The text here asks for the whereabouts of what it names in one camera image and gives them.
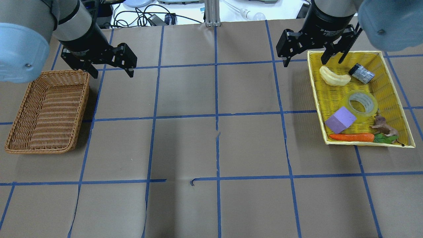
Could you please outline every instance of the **power adapter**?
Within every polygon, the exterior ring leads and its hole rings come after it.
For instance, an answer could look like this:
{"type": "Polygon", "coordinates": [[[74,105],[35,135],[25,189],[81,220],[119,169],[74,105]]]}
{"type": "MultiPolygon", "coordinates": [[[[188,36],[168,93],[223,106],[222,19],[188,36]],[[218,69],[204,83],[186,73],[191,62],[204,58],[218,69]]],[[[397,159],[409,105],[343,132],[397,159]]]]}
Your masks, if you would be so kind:
{"type": "Polygon", "coordinates": [[[153,14],[151,17],[147,18],[147,21],[152,26],[167,25],[160,17],[156,14],[153,14]]]}
{"type": "Polygon", "coordinates": [[[176,14],[168,13],[165,15],[165,23],[167,25],[176,25],[176,14]]]}

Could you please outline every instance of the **light bulb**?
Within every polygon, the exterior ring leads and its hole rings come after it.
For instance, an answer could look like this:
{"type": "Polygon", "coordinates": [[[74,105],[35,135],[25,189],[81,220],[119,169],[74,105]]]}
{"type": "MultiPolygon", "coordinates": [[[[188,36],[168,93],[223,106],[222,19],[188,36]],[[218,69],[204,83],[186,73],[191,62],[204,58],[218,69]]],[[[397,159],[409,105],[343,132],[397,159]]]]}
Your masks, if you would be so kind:
{"type": "Polygon", "coordinates": [[[246,19],[251,20],[251,21],[261,21],[261,20],[266,20],[266,16],[261,13],[258,12],[255,15],[253,15],[253,13],[245,8],[242,8],[239,10],[239,13],[246,19]]]}
{"type": "Polygon", "coordinates": [[[262,21],[262,20],[266,20],[266,16],[261,12],[258,12],[253,16],[253,21],[262,21]]]}

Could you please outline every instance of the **toy banana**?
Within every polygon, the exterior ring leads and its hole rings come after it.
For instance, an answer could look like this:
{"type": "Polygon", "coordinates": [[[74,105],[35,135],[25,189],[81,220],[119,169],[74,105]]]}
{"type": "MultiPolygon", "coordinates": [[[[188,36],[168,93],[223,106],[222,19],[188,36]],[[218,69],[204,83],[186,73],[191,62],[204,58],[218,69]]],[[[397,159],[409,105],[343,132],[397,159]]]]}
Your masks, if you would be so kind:
{"type": "Polygon", "coordinates": [[[320,74],[323,80],[331,86],[345,86],[351,80],[349,75],[337,75],[326,66],[320,67],[320,74]]]}

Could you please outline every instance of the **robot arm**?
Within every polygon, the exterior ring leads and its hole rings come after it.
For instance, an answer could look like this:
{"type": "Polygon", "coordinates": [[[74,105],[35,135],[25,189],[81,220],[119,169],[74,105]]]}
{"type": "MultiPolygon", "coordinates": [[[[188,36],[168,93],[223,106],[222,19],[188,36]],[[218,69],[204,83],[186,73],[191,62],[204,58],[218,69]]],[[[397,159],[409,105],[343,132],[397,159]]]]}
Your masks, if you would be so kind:
{"type": "Polygon", "coordinates": [[[362,30],[375,48],[384,51],[422,44],[420,22],[423,22],[423,1],[311,0],[302,29],[297,33],[285,29],[276,52],[284,58],[285,67],[296,54],[323,47],[326,48],[321,57],[323,64],[338,52],[343,53],[341,63],[362,30]],[[349,22],[357,10],[359,24],[354,27],[349,22]]]}
{"type": "Polygon", "coordinates": [[[97,78],[92,64],[109,64],[133,77],[137,57],[125,43],[109,45],[80,0],[3,0],[0,8],[0,81],[35,80],[54,35],[61,57],[74,70],[97,78]]]}

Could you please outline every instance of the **brown toy mouse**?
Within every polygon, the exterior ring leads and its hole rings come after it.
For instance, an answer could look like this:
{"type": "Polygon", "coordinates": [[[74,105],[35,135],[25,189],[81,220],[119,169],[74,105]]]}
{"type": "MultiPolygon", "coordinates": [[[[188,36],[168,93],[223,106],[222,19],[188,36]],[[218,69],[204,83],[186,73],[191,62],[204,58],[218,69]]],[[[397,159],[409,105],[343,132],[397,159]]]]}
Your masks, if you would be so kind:
{"type": "Polygon", "coordinates": [[[377,129],[378,133],[383,133],[386,136],[395,136],[398,135],[398,131],[386,124],[386,119],[383,116],[376,116],[374,118],[374,126],[371,128],[377,129]]]}

